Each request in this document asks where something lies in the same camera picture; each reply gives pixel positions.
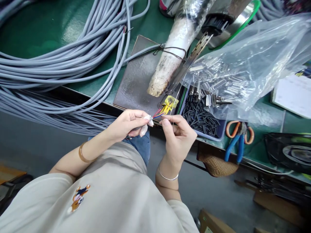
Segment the beige shirt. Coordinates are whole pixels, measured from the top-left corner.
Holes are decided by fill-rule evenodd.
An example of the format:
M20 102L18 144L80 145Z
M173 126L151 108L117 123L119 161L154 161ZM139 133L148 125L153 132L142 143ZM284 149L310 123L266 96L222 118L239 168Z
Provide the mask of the beige shirt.
M198 232L181 201L165 201L137 150L114 144L75 183L41 176L22 188L0 217L0 233Z

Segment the blue tray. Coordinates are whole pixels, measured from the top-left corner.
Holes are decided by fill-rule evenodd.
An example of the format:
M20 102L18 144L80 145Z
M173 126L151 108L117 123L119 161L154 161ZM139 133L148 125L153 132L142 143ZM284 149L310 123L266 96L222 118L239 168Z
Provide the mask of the blue tray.
M182 106L181 106L181 109L180 109L181 115L183 114L183 111L184 111L184 108L185 108L185 105L186 105L186 100L187 100L188 92L189 92L189 89L187 89L187 91L186 91L185 99L184 99L184 102L182 103ZM206 138L206 139L209 139L209 140L212 140L212 141L222 141L223 138L224 138L224 135L225 135L225 129L226 129L226 125L227 125L227 120L219 120L219 123L220 123L220 125L217 127L217 131L216 131L217 138L213 137L213 136L210 136L210 135L207 135L207 134L204 134L201 131L197 131L197 130L194 130L194 131L200 137L203 137L203 138Z

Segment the cartoon embroidery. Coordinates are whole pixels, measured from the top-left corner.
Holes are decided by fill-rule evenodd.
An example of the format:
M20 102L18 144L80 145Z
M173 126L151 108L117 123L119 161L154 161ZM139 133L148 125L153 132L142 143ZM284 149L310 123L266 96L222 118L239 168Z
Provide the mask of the cartoon embroidery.
M70 208L68 209L68 213L72 213L74 212L81 204L81 202L83 201L84 197L83 195L86 194L88 192L88 189L91 186L88 184L85 188L80 189L81 186L79 186L76 190L76 194L74 195L74 197L72 198L72 200L74 201L72 203L72 205L70 206Z

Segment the gray cable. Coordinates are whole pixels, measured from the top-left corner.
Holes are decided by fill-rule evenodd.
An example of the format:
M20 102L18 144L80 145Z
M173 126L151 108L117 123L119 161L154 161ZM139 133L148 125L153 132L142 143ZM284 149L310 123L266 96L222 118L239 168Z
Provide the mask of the gray cable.
M0 11L0 22L31 2L13 0ZM93 109L109 95L123 65L159 47L146 48L126 59L131 20L145 15L150 6L148 0L146 9L132 16L135 2L137 0L94 0L77 41L47 54L22 59L0 52L0 111L83 135L96 135L108 127L115 117ZM116 46L113 67L85 77L104 62ZM109 75L102 87L80 105L55 99L47 93L66 83L87 81L106 74Z
M261 5L252 18L252 22L257 20L271 21L286 16L284 3L282 0L260 0Z

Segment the blue jeans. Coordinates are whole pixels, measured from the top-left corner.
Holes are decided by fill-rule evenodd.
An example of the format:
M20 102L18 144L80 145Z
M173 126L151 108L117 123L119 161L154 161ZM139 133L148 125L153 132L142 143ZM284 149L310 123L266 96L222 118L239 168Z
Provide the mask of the blue jeans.
M146 166L148 166L148 162L150 159L150 135L149 130L146 132L146 134L143 137L140 137L139 135L136 137L133 137L131 140L123 139L122 142L128 143L135 147L135 149L138 151L138 153L143 158L143 161L145 162Z

